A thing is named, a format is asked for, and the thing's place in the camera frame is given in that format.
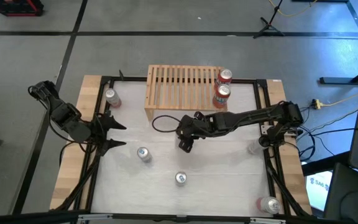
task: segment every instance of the tripod stand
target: tripod stand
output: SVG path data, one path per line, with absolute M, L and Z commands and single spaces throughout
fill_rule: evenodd
M 277 11 L 280 9 L 280 5 L 282 2 L 283 2 L 283 0 L 280 0 L 280 3 L 276 7 L 274 7 L 274 13 L 273 13 L 272 18 L 270 19 L 270 22 L 267 22 L 266 19 L 264 19 L 263 17 L 260 18 L 265 23 L 265 27 L 263 27 L 255 36 L 253 36 L 254 39 L 256 39 L 260 36 L 263 36 L 265 30 L 274 30 L 274 31 L 278 32 L 278 34 L 280 36 L 282 36 L 282 37 L 285 36 L 281 31 L 276 29 L 276 27 L 272 26 L 273 19 L 276 16 Z

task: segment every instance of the soda can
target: soda can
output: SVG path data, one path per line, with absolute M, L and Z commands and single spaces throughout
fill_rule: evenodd
M 216 108 L 223 108 L 227 104 L 227 99 L 230 96 L 230 87 L 226 84 L 219 85 L 218 89 L 215 91 L 214 98 L 212 103 Z
M 137 150 L 137 156 L 142 159 L 143 162 L 150 162 L 152 159 L 152 155 L 150 151 L 146 147 L 140 147 Z
M 275 197 L 259 198 L 256 201 L 256 206 L 261 212 L 269 214 L 277 214 L 281 209 L 280 202 Z
M 177 186 L 183 186 L 186 183 L 186 174 L 182 171 L 178 172 L 175 175 L 175 181 Z
M 229 69 L 222 69 L 215 81 L 215 91 L 219 85 L 230 84 L 233 74 Z
M 267 137 L 262 136 L 256 139 L 253 143 L 249 144 L 248 151 L 251 154 L 257 154 L 262 152 L 264 149 L 268 148 L 270 145 L 270 141 Z
M 106 90 L 106 100 L 107 102 L 113 107 L 118 108 L 121 106 L 121 99 L 118 96 L 118 93 L 116 90 L 113 90 L 112 88 L 109 88 Z

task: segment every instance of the concrete floor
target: concrete floor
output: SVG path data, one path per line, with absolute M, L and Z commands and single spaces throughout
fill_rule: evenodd
M 73 29 L 80 0 L 42 2 L 47 11 L 44 16 L 0 15 L 0 30 Z M 351 2 L 358 14 L 358 1 Z M 291 14 L 305 6 L 308 3 L 285 0 L 282 11 Z M 262 28 L 259 17 L 268 18 L 272 11 L 268 1 L 260 0 L 89 0 L 80 30 L 256 32 Z M 343 3 L 316 3 L 297 17 L 278 15 L 274 24 L 286 32 L 358 32 Z M 0 138 L 5 140 L 0 147 L 0 215 L 11 212 L 44 115 L 26 88 L 41 80 L 56 79 L 68 39 L 0 36 Z M 358 93 L 358 87 L 321 86 L 317 82 L 322 76 L 358 74 L 358 38 L 93 36 L 76 38 L 60 96 L 75 104 L 83 75 L 118 75 L 121 69 L 128 76 L 144 76 L 149 64 L 159 63 L 220 65 L 230 68 L 235 78 L 281 79 L 287 100 L 300 106 L 306 106 L 312 98 L 329 103 Z M 312 110 L 306 127 L 336 118 L 357 105 L 355 97 L 337 106 Z M 355 118 L 354 114 L 324 130 L 353 127 Z M 337 154 L 349 150 L 352 132 L 331 133 L 322 138 Z M 310 144 L 307 138 L 298 143 L 300 149 Z M 50 131 L 47 133 L 23 212 L 48 210 L 58 174 L 58 153 L 63 145 L 64 141 Z M 329 155 L 318 142 L 312 160 Z

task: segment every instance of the wooden crate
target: wooden crate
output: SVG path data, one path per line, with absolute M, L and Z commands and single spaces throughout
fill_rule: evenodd
M 212 104 L 214 84 L 223 67 L 149 65 L 145 111 L 149 120 L 154 110 L 227 111 Z

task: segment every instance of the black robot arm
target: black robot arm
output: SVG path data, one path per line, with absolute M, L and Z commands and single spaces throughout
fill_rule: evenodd
M 102 156 L 108 149 L 126 144 L 112 139 L 106 140 L 106 134 L 110 128 L 126 129 L 113 116 L 110 116 L 110 111 L 105 114 L 96 114 L 90 122 L 83 121 L 81 113 L 71 103 L 65 103 L 59 98 L 55 84 L 52 82 L 39 82 L 30 86 L 28 91 L 47 109 L 49 119 L 68 133 L 73 142 L 97 145 L 97 152 Z
M 179 147 L 190 152 L 195 139 L 214 138 L 229 134 L 238 127 L 274 120 L 277 124 L 261 137 L 266 147 L 283 144 L 284 133 L 290 128 L 299 127 L 303 118 L 298 105 L 292 102 L 279 102 L 268 108 L 242 113 L 218 112 L 203 115 L 196 112 L 194 118 L 184 115 L 176 133 L 180 139 Z

